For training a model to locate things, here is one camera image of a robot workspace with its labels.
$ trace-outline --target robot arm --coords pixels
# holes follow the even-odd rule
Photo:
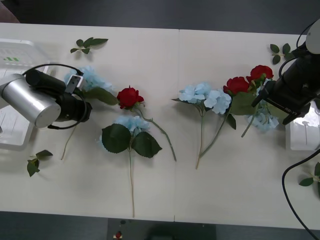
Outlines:
[[[255,107],[262,99],[286,112],[286,125],[304,117],[310,102],[320,94],[320,19],[310,28],[306,42],[292,51],[294,58],[287,60],[279,71],[277,81],[268,81],[253,101]],[[293,64],[282,74],[284,65]]]
[[[37,128],[61,129],[51,124],[69,120],[85,122],[92,107],[73,96],[79,95],[82,83],[82,76],[72,75],[66,85],[35,69],[27,71],[25,77],[12,74],[0,79],[0,109],[11,105]]]

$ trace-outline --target white plastic container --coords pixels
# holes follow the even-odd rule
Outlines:
[[[31,67],[48,64],[49,58],[31,41],[0,38],[0,78],[22,74]],[[38,69],[44,73],[49,67]],[[30,139],[33,125],[13,107],[0,109],[0,149],[23,150]]]

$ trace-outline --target black cable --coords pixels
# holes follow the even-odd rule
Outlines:
[[[77,126],[79,123],[81,123],[86,115],[87,115],[87,111],[88,111],[88,107],[87,107],[87,103],[86,103],[86,100],[84,99],[84,97],[82,96],[82,94],[79,93],[80,90],[78,88],[75,89],[74,91],[74,94],[77,95],[79,98],[81,98],[81,100],[83,101],[84,103],[84,111],[83,111],[83,115],[82,117],[75,123],[75,124],[72,124],[70,126],[64,126],[64,127],[60,127],[60,126],[54,126],[54,125],[49,125],[48,126],[48,129],[55,129],[55,130],[65,130],[65,129],[71,129],[75,126]]]
[[[298,39],[297,39],[297,41],[296,41],[296,44],[295,44],[296,48],[299,48],[299,40],[300,40],[302,34],[304,34],[304,32],[307,31],[307,29],[310,28],[316,21],[317,21],[317,20],[315,20],[313,23],[311,23],[310,25],[308,25],[308,26],[301,32],[301,34],[300,34],[300,36],[298,37]]]
[[[73,70],[76,70],[76,73],[79,75],[79,76],[83,76],[84,73],[82,71],[80,71],[78,68],[75,68],[73,66],[69,66],[69,65],[65,65],[65,64],[61,64],[61,63],[46,63],[46,64],[41,64],[41,65],[38,65],[38,66],[34,66],[30,69],[28,69],[27,71],[25,71],[24,73],[22,73],[22,75],[26,75],[29,71],[32,71],[32,70],[35,70],[35,69],[38,69],[38,68],[41,68],[41,67],[45,67],[45,66],[61,66],[61,67],[66,67],[66,68],[69,68],[69,69],[73,69]]]
[[[299,221],[299,222],[301,223],[301,225],[304,227],[304,229],[305,229],[315,240],[319,240],[319,238],[317,238],[317,236],[314,235],[313,232],[312,232],[312,231],[304,224],[304,222],[300,219],[300,217],[299,217],[298,214],[296,213],[294,207],[292,206],[292,204],[291,204],[291,202],[290,202],[290,200],[289,200],[289,197],[288,197],[288,194],[287,194],[287,191],[286,191],[286,186],[285,186],[285,177],[286,177],[287,173],[288,173],[291,169],[293,169],[293,168],[295,168],[295,167],[297,167],[297,166],[299,166],[299,165],[301,165],[301,164],[304,164],[304,163],[308,162],[309,160],[311,160],[312,158],[314,158],[315,156],[317,156],[319,153],[320,153],[320,148],[319,148],[317,151],[315,151],[313,154],[311,154],[310,156],[308,156],[307,158],[305,158],[304,160],[299,161],[299,162],[297,162],[296,164],[293,164],[292,166],[288,167],[288,168],[284,171],[284,173],[283,173],[283,175],[282,175],[282,189],[283,189],[283,192],[284,192],[284,195],[285,195],[285,199],[286,199],[286,201],[288,202],[289,207],[291,208],[291,211],[292,211],[293,214],[295,215],[296,219],[298,219],[298,221]]]

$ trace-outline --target red rose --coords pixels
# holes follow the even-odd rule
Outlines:
[[[231,91],[232,94],[236,95],[238,92],[248,92],[249,83],[245,80],[243,76],[237,76],[235,78],[230,78],[226,82],[226,86],[223,86],[223,91],[226,94],[229,94],[228,91]]]
[[[125,88],[118,93],[116,97],[120,102],[120,108],[130,108],[136,103],[144,101],[142,96],[139,96],[139,91],[135,90],[133,87]]]
[[[246,79],[249,83],[251,83],[252,80],[259,79],[262,74],[266,74],[267,79],[271,79],[274,77],[272,69],[270,67],[259,65],[251,70],[250,76],[247,76]]]

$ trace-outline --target artificial flower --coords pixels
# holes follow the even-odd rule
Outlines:
[[[202,82],[199,83],[197,86],[194,88],[194,93],[196,95],[204,95],[205,98],[208,97],[209,93],[211,91],[211,86],[207,82]]]
[[[252,115],[247,116],[247,121],[250,122],[252,117]],[[279,121],[275,116],[272,116],[269,113],[263,113],[262,111],[257,111],[252,122],[252,125],[257,127],[262,132],[267,132],[271,129],[274,129],[276,126],[278,126],[278,124]]]
[[[190,104],[196,104],[200,100],[205,100],[204,94],[197,94],[196,88],[193,85],[186,86],[183,90],[179,91],[181,94],[179,99],[181,101],[187,101]]]
[[[139,96],[139,91],[135,90],[133,87],[125,88],[118,93],[116,97],[119,100],[120,108],[131,108],[136,103],[141,103],[144,101],[142,96]]]
[[[259,79],[262,74],[266,74],[267,79],[272,79],[274,77],[274,74],[270,67],[258,65],[251,70],[250,76],[247,76],[246,79],[250,83],[252,80]]]
[[[115,88],[112,86],[110,82],[106,82],[102,77],[95,73],[95,70],[92,66],[84,66],[78,68],[81,72],[83,72],[84,85],[83,89],[85,91],[89,91],[93,88],[102,88],[106,91],[115,94]],[[64,76],[64,82],[67,83],[70,79],[71,75],[76,75],[77,71],[71,69],[69,73]]]
[[[237,76],[230,78],[226,82],[226,86],[223,86],[223,91],[226,94],[229,94],[231,91],[232,94],[236,95],[238,92],[248,92],[249,83],[245,80],[243,76]]]
[[[132,136],[137,136],[139,133],[147,131],[149,123],[139,116],[119,116],[115,121],[115,124],[121,124],[129,129]]]
[[[217,98],[217,103],[213,106],[212,111],[216,114],[224,114],[231,104],[231,97],[229,94],[224,93],[224,91],[219,88],[218,92],[220,93]]]
[[[214,113],[224,114],[229,108],[231,100],[231,97],[219,88],[218,90],[211,90],[203,103],[206,108],[212,109]]]
[[[220,97],[220,92],[219,91],[217,91],[217,90],[211,90],[210,91],[210,93],[209,93],[209,95],[208,95],[208,97],[207,97],[207,99],[206,100],[204,100],[204,106],[206,107],[206,108],[210,108],[210,109],[212,109],[213,107],[214,107],[214,105],[216,105],[217,104],[217,102],[218,102],[218,98]]]

